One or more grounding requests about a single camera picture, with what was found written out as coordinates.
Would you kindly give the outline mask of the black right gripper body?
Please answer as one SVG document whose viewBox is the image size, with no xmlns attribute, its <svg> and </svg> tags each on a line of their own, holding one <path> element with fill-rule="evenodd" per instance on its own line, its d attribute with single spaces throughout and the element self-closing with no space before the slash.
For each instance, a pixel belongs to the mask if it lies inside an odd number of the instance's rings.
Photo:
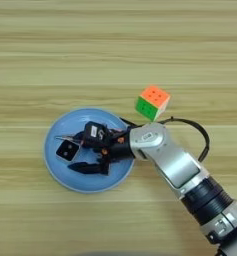
<svg viewBox="0 0 237 256">
<path fill-rule="evenodd" d="M 107 127 L 99 129 L 94 152 L 98 154 L 97 161 L 101 164 L 134 158 L 130 147 L 129 131 Z"/>
</svg>

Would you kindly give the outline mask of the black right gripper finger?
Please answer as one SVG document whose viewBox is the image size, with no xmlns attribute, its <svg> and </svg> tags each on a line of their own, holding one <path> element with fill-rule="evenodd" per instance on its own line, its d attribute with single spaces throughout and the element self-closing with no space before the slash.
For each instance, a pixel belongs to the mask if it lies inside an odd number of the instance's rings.
<svg viewBox="0 0 237 256">
<path fill-rule="evenodd" d="M 77 133 L 74 137 L 73 137 L 73 141 L 77 144 L 82 144 L 83 143 L 83 138 L 84 138 L 84 132 L 81 131 L 79 133 Z"/>
<path fill-rule="evenodd" d="M 87 163 L 87 162 L 75 162 L 68 166 L 69 169 L 76 171 L 82 174 L 109 174 L 110 160 L 108 158 L 99 158 L 96 163 Z"/>
</svg>

